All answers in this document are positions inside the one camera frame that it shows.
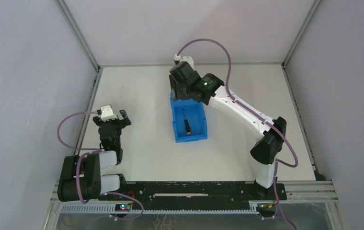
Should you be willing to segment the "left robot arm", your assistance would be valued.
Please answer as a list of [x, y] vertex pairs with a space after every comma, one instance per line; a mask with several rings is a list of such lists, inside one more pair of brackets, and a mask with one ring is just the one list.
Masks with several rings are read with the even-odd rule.
[[100, 145], [98, 148], [84, 148], [80, 156], [64, 158], [57, 189], [61, 202], [80, 201], [85, 204], [101, 195], [125, 190], [123, 174], [102, 173], [103, 169], [119, 165], [123, 159], [121, 134], [125, 127], [131, 125], [131, 120], [125, 110], [119, 112], [121, 118], [110, 106], [104, 106], [91, 113], [98, 127]]

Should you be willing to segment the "black yellow screwdriver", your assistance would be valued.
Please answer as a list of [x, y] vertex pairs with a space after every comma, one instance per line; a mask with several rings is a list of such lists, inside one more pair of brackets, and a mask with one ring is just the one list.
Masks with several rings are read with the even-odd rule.
[[187, 116], [186, 116], [185, 109], [183, 109], [182, 111], [183, 111], [183, 116], [184, 116], [185, 132], [186, 132], [187, 135], [191, 135], [191, 128], [190, 128], [189, 121], [188, 121]]

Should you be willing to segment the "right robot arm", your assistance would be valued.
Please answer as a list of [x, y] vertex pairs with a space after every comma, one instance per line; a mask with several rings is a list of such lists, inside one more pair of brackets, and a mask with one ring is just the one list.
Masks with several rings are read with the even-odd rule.
[[273, 119], [246, 102], [241, 102], [239, 98], [234, 99], [220, 78], [211, 73], [201, 77], [186, 61], [171, 68], [169, 78], [176, 98], [192, 99], [217, 109], [252, 133], [256, 143], [250, 150], [250, 155], [258, 164], [255, 182], [269, 189], [274, 182], [277, 154], [284, 143], [286, 120], [282, 117]]

